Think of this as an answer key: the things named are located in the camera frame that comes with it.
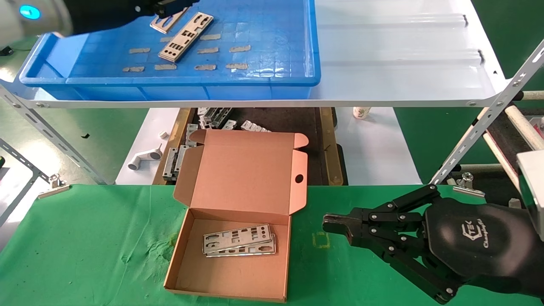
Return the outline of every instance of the cardboard box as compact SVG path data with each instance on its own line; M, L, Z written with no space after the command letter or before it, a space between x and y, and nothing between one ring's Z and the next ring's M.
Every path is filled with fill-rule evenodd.
M173 293L285 302L291 214L306 205L308 144L299 133L198 130L174 198L189 206L164 287ZM269 223L276 254L206 258L202 236Z

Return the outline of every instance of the green table cover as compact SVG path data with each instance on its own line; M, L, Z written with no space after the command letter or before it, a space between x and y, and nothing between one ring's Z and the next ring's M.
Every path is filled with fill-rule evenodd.
M376 207L418 186L309 187L293 216L287 301L320 305L437 305L372 252L322 231L323 214ZM37 200L0 253L1 306L269 305L174 295L163 280L186 208L173 186L74 185ZM440 186L444 197L478 198ZM464 286L450 306L542 305Z

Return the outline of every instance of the metal bracket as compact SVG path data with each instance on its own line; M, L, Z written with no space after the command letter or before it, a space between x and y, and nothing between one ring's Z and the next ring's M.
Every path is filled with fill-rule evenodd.
M19 152L17 152L17 150L15 150L2 138L0 138L0 147L2 147L2 149L4 149L9 155L16 158L18 161L24 164L28 169L30 169L30 171L32 171L32 177L30 178L30 180L28 180L28 182L20 191L20 193L15 197L15 199L11 202L11 204L0 215L0 227L1 227L6 222L6 220L8 220L8 217L10 216L10 214L15 210L17 205L21 202L21 200L24 198L24 196L27 194L27 192L30 190L30 188L36 182L36 180L40 178L46 182L49 182L49 177L45 175L40 169L38 169L31 162L29 162L24 156L22 156Z
M529 56L527 61L521 66L514 78L506 88L495 98L491 106L481 116L481 119L469 127L467 133L463 135L461 141L457 144L452 153L448 156L442 167L432 177L430 183L439 184L453 170L455 165L463 158L466 152L476 143L476 140L482 136L485 130L507 107L508 103L516 96L529 79L544 64L544 40L540 42L535 51Z

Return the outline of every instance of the box flap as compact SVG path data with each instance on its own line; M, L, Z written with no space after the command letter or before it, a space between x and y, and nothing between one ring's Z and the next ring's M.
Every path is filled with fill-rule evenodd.
M183 173L183 175L179 175L176 181L174 199L189 207L193 199L203 152L203 146L197 146L196 148L190 148L185 151L180 168L180 174Z
M290 215L306 205L308 144L299 133L198 130L174 198L192 208Z

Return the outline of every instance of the logo on robot hand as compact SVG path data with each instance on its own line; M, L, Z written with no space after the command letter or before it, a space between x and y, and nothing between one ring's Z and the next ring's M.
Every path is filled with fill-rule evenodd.
M463 236L468 237L472 241L483 237L479 225L472 224L472 221L465 221L465 223L461 226L463 228Z

